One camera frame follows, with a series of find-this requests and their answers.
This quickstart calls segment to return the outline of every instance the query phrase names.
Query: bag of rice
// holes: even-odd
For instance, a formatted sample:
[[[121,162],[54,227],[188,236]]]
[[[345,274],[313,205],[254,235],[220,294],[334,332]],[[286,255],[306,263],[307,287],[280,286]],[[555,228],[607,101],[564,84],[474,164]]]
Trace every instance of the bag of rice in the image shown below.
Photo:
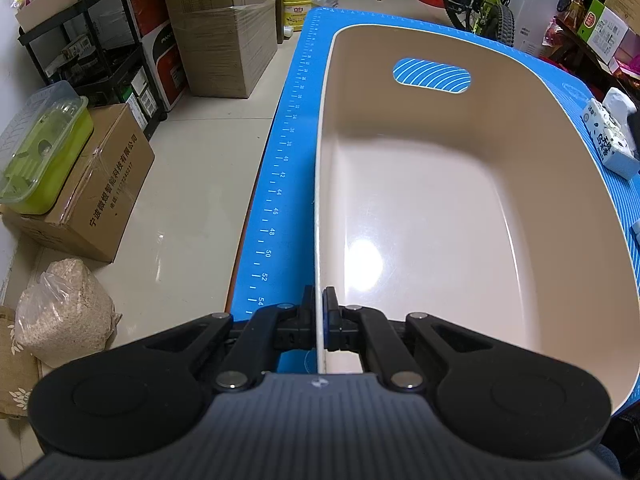
[[[53,262],[40,283],[21,295],[15,340],[52,368],[95,352],[120,316],[94,274],[79,258]]]

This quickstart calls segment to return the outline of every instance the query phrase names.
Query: white box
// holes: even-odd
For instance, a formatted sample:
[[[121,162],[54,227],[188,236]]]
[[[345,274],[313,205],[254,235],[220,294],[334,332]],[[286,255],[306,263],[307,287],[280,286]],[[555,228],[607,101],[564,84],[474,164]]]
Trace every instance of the white box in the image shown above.
[[[582,111],[582,121],[605,168],[627,180],[638,174],[640,161],[631,153],[620,125],[596,99]]]
[[[609,63],[628,30],[629,26],[615,12],[605,7],[587,40],[587,45],[601,60]]]
[[[140,101],[140,107],[143,109],[145,115],[150,119],[153,114],[156,113],[156,110],[158,110],[158,105],[151,93],[151,88],[147,87],[138,99]]]
[[[131,87],[138,97],[145,91],[147,83],[145,69],[140,67],[136,76],[131,80]]]
[[[126,103],[129,105],[129,108],[131,108],[131,113],[138,123],[138,126],[140,126],[140,129],[144,132],[148,123],[142,109],[140,108],[140,104],[138,103],[138,99],[136,99],[136,94],[134,92],[131,92],[131,95],[127,98]]]

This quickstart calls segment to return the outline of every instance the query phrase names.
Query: burlap sack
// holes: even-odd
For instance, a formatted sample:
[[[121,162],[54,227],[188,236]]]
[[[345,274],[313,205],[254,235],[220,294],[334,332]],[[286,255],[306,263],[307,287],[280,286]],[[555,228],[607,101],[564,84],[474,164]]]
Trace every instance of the burlap sack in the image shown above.
[[[15,313],[0,306],[0,418],[26,416],[38,382],[38,360],[15,341]]]

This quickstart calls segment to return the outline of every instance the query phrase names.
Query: blue silicone mat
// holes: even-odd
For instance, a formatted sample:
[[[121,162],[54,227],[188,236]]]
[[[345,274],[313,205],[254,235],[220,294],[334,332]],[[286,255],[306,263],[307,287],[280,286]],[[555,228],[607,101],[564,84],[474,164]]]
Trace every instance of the blue silicone mat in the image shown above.
[[[335,33],[362,23],[462,38],[513,57],[538,74],[573,121],[602,173],[626,235],[636,281],[640,282],[640,251],[631,229],[640,218],[640,177],[628,182],[601,165],[580,116],[592,97],[584,83],[528,54],[453,28],[374,12],[321,8],[306,17],[273,120],[238,267],[231,306],[236,319],[249,318],[263,305],[299,303],[304,286],[314,282],[314,168],[324,70]],[[402,59],[394,75],[403,83],[462,91],[465,75],[455,74],[455,70],[460,69],[428,59]],[[315,357],[308,352],[290,352],[283,356],[281,369],[310,371],[314,363]],[[640,384],[626,405],[638,399]]]

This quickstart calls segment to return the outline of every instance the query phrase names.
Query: green plastic container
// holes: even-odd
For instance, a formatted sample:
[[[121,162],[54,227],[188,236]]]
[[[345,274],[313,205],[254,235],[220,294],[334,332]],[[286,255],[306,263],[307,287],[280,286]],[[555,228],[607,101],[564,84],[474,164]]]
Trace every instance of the green plastic container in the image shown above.
[[[67,81],[32,95],[0,136],[0,203],[21,214],[44,214],[56,203],[94,130]]]

